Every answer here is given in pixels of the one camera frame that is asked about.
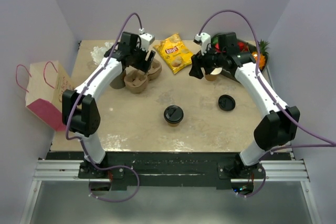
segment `lay's chip bag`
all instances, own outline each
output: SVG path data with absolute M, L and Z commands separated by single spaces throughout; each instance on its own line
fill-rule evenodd
M 173 34 L 153 46 L 174 74 L 191 64 L 192 52 L 184 45 L 179 34 Z

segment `round black lid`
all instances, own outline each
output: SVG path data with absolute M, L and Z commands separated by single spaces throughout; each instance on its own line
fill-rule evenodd
M 179 106 L 170 105 L 164 110 L 163 117 L 169 123 L 179 123 L 183 119 L 183 110 Z
M 231 96 L 223 94 L 218 99 L 219 107 L 224 111 L 231 111 L 236 106 L 236 101 Z

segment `red bag handle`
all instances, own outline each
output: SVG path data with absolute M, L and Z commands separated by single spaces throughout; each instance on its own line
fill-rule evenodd
M 27 73 L 29 74 L 29 76 L 31 77 L 31 74 L 29 73 L 29 71 L 28 71 L 28 69 L 26 68 L 26 66 L 24 66 L 24 65 L 22 65 L 22 64 L 19 64 L 19 65 L 16 66 L 16 72 L 15 72 L 16 84 L 17 84 L 20 88 L 22 88 L 23 90 L 25 90 L 26 92 L 29 93 L 29 91 L 28 91 L 27 89 L 25 89 L 24 87 L 22 87 L 22 86 L 19 84 L 18 80 L 17 80 L 17 69 L 18 69 L 20 66 L 21 66 L 21 67 L 24 67 L 24 68 L 26 69 Z
M 46 67 L 47 67 L 47 65 L 48 65 L 49 63 L 52 64 L 52 66 L 54 67 L 54 70 L 56 71 L 56 73 L 58 73 L 58 71 L 57 71 L 57 69 L 56 69 L 54 63 L 53 63 L 52 61 L 48 61 L 48 62 L 46 63 L 46 65 L 44 66 L 44 69 L 43 69 L 43 79 L 44 79 L 44 81 L 46 82 L 46 84 L 48 84 L 48 85 L 51 86 L 53 89 L 55 89 L 55 87 L 53 87 L 52 85 L 50 85 L 50 84 L 47 82 L 47 80 L 46 80 Z

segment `beige tabletop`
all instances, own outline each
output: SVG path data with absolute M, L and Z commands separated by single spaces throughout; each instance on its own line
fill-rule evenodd
M 97 67 L 90 52 L 104 42 L 81 42 L 72 73 L 75 86 Z M 192 41 L 185 44 L 193 53 L 199 51 Z M 173 75 L 158 54 L 155 58 L 162 63 L 162 73 L 144 92 L 132 94 L 126 88 L 108 87 L 99 99 L 98 134 L 106 151 L 239 152 L 249 145 L 260 114 L 241 84 L 221 75 L 213 82 L 198 80 L 188 75 L 191 66 Z M 235 99 L 234 110 L 220 110 L 218 98 L 222 94 Z M 170 127 L 163 118 L 165 108 L 172 104 L 184 111 L 177 127 Z M 64 132 L 55 133 L 51 151 L 81 150 L 77 141 L 65 139 Z

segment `lay's logo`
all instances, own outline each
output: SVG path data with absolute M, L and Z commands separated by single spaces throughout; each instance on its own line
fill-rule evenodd
M 165 50 L 166 54 L 171 54 L 173 52 L 177 52 L 178 51 L 178 48 L 177 46 L 173 47 L 173 48 L 168 48 Z

